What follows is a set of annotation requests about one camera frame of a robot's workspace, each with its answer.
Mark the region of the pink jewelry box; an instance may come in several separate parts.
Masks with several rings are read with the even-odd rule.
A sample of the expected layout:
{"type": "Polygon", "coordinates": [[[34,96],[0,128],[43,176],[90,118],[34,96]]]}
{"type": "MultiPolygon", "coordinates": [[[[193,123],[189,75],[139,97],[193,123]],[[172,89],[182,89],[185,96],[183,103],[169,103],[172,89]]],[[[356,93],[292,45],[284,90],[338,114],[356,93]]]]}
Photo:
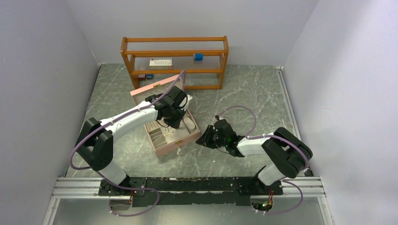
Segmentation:
{"type": "MultiPolygon", "coordinates": [[[[131,91],[130,95],[132,96],[134,103],[139,104],[144,101],[146,97],[155,94],[162,94],[167,91],[176,78],[177,75],[156,81],[147,86],[131,91]]],[[[179,129],[171,127],[166,128],[163,120],[160,122],[149,122],[144,125],[147,136],[157,157],[165,155],[183,145],[199,139],[201,134],[200,129],[189,110],[186,111],[183,119],[180,123],[179,129]],[[195,123],[196,130],[194,132],[189,132],[187,130],[183,122],[185,117],[190,117],[195,123]]]]}

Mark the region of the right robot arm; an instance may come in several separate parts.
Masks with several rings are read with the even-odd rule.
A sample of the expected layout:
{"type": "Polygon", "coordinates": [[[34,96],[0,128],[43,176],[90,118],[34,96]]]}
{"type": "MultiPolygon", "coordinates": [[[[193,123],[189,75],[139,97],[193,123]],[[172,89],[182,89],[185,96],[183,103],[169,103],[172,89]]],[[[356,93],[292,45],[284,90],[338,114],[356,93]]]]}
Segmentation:
{"type": "Polygon", "coordinates": [[[265,194],[283,178],[296,178],[313,157],[312,150],[283,127],[267,135],[246,137],[237,135],[225,119],[209,125],[196,144],[210,149],[224,147],[231,156],[239,158],[267,155],[272,162],[254,176],[253,188],[258,194],[265,194]]]}

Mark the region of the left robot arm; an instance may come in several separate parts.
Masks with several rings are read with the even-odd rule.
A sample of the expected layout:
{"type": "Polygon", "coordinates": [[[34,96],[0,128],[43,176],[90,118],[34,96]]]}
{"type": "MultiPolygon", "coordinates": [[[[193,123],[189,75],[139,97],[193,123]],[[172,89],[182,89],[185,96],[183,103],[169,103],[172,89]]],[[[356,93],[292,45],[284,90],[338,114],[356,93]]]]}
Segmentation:
{"type": "Polygon", "coordinates": [[[102,121],[90,118],[84,123],[71,155],[78,153],[89,169],[107,179],[118,195],[123,195],[131,188],[130,177],[113,159],[114,143],[136,128],[157,120],[178,129],[191,100],[192,96],[172,86],[117,116],[102,121]]]}

